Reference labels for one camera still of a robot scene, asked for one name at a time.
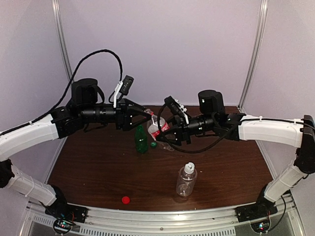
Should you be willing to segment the green bottle cap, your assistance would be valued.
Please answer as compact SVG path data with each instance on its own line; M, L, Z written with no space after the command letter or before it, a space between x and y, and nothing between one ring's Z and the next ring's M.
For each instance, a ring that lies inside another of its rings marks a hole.
M150 143L150 147L151 148L156 148L157 147L157 143L156 142L151 142Z

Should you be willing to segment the clear bottle white cap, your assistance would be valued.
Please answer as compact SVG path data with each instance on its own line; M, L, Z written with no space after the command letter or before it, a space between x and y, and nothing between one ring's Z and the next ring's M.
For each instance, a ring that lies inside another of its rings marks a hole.
M197 179L197 170L192 162L186 163L178 172L176 192L181 197L192 194Z

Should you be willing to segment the red bottle cap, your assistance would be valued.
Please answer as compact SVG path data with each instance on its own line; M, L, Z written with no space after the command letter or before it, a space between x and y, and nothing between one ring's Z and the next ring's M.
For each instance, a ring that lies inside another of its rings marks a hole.
M125 205L129 204L130 203L130 197L123 196L122 197L122 203L125 204Z

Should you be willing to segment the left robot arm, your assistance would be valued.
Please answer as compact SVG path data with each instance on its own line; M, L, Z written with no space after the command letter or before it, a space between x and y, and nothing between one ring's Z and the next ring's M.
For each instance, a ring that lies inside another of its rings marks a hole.
M67 218L71 208L60 190L24 174L10 160L18 152L37 144L68 137L79 130L87 131L91 123L105 127L110 123L116 129L130 131L150 120L146 108L128 99L115 99L106 104L97 99L104 97L93 78L81 79L71 85L71 99L66 106L54 108L38 121L6 130L0 135L0 186L12 188L45 206L51 206L59 218Z

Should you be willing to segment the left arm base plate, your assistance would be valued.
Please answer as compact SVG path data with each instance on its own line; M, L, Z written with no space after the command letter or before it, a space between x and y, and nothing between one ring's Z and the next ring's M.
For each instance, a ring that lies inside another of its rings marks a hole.
M68 222L85 223L88 209L82 206L75 206L71 204L59 204L45 206L45 213L53 216L56 219L65 220Z

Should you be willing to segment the green plastic bottle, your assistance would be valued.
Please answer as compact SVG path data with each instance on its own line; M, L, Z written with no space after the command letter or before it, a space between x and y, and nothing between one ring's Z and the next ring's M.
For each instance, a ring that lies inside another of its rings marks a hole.
M142 125L137 126L134 134L135 147L138 153L146 153L148 151L147 134Z

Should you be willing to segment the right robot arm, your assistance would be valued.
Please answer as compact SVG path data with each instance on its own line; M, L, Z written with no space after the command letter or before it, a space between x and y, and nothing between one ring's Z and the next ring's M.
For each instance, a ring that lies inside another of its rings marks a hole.
M198 94L200 115L191 117L179 100L165 98L163 109L169 108L173 117L171 128L160 131L157 139L167 142L180 151L179 146L191 143L192 136L205 136L207 132L217 140L207 147L196 150L204 152L221 140L255 141L273 180L262 188L252 212L264 216L280 197L315 172L315 119L284 119L253 116L225 111L223 96L215 90L203 90Z

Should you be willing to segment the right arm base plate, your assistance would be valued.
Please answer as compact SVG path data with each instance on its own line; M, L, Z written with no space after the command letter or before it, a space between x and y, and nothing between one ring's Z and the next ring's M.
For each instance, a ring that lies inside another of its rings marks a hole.
M274 204L254 203L236 207L235 212L238 222L246 222L276 214L278 209Z

